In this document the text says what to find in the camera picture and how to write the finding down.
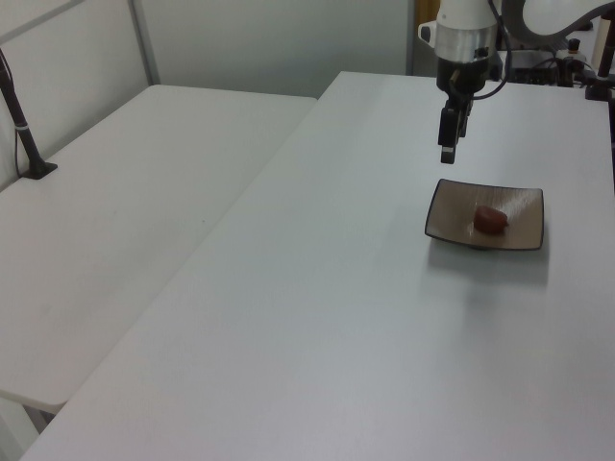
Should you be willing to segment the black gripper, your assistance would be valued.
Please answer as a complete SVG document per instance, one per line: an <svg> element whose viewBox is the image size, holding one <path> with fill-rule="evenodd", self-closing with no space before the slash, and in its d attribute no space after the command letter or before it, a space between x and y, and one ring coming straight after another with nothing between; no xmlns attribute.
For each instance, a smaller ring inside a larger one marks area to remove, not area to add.
<svg viewBox="0 0 615 461"><path fill-rule="evenodd" d="M438 132L440 161L444 164L455 163L457 140L466 135L474 105L472 99L484 88L487 72L488 59L473 62L437 59L436 85L447 94Z"/></svg>

